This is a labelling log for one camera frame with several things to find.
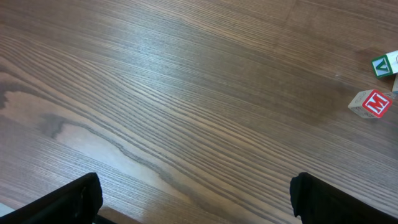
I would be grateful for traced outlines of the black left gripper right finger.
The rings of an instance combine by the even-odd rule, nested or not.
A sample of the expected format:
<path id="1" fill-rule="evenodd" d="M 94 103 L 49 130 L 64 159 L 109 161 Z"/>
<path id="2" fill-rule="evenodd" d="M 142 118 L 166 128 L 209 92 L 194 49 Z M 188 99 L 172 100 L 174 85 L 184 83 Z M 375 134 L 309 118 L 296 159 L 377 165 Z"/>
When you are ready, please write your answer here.
<path id="1" fill-rule="evenodd" d="M 303 224 L 397 224 L 396 217 L 307 172 L 292 178 L 289 193 L 294 217 Z"/>

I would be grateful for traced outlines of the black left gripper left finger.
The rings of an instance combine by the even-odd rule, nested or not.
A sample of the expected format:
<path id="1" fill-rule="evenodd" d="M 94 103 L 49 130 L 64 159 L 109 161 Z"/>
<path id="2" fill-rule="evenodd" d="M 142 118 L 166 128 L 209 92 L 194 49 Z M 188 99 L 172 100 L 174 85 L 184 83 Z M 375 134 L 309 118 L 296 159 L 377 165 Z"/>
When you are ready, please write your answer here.
<path id="1" fill-rule="evenodd" d="M 93 223 L 103 205 L 97 173 L 90 172 L 1 217 L 1 224 Z"/>

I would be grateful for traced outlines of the red M block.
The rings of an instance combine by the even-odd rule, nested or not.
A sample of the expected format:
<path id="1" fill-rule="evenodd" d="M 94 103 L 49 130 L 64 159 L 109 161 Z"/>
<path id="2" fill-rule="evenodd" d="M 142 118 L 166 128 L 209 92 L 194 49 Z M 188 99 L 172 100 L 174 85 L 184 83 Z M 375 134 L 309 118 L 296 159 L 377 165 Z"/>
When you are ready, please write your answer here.
<path id="1" fill-rule="evenodd" d="M 392 100 L 379 90 L 359 92 L 350 102 L 348 108 L 361 118 L 381 118 L 392 105 Z"/>

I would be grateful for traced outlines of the red-edged block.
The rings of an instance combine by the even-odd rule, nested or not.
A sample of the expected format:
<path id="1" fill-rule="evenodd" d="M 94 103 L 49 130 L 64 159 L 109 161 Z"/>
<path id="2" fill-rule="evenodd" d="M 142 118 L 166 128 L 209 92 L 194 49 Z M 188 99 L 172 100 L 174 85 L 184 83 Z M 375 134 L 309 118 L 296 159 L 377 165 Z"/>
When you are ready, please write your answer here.
<path id="1" fill-rule="evenodd" d="M 377 79 L 397 73 L 397 53 L 396 50 L 372 59 L 371 65 Z"/>

